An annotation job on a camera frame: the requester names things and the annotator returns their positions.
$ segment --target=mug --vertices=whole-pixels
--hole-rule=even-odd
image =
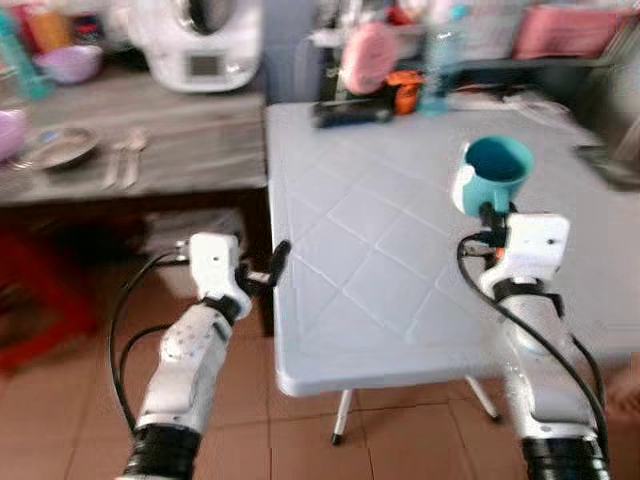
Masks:
[[[511,137],[485,137],[467,144],[453,186],[456,207],[473,217],[480,216],[485,203],[497,213],[509,213],[511,200],[534,164],[529,149]]]

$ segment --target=purple bowl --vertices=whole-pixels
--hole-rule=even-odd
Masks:
[[[57,83],[72,85],[96,76],[102,64],[102,49],[93,45],[58,48],[36,55],[33,61]]]
[[[15,155],[27,139],[27,117],[22,110],[0,111],[0,161]]]

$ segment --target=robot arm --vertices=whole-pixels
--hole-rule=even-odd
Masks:
[[[492,228],[481,235],[491,247],[467,253],[485,259],[480,290],[573,363],[580,351],[562,321],[561,298],[547,291],[562,261],[569,222],[553,214],[511,213],[500,219],[491,208],[483,215]],[[584,392],[529,333],[507,321],[501,332],[507,399],[529,478],[608,479],[598,443],[600,425]]]
[[[233,325],[251,311],[249,293],[275,285],[289,250],[283,242],[274,252],[271,274],[255,274],[240,265],[235,237],[191,237],[191,274],[199,303],[162,338],[158,368],[136,423],[133,453],[120,480],[192,478]]]

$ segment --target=metal plate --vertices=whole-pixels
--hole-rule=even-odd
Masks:
[[[22,163],[36,170],[65,169],[89,158],[98,146],[96,132],[83,127],[47,130],[29,141]]]

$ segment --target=table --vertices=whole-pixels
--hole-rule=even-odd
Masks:
[[[554,290],[600,361],[640,345],[640,197],[609,191],[572,150],[594,144],[517,112],[452,112],[314,130],[310,105],[267,112],[273,240],[293,242],[276,290],[280,389],[304,396],[499,372],[496,316],[463,284],[455,246],[478,222],[449,185],[465,141],[511,135],[537,165],[520,211],[553,211],[572,233]]]
[[[250,88],[184,95],[156,84],[149,73],[117,66],[85,85],[59,87],[32,105],[34,127],[91,127],[102,136],[101,148],[68,171],[27,170],[0,183],[0,222],[238,207],[245,217],[247,253],[257,268],[265,268],[271,239],[263,108],[263,95]],[[136,126],[151,134],[137,183],[127,190],[101,189],[110,145]],[[263,317],[270,330],[270,315]]]

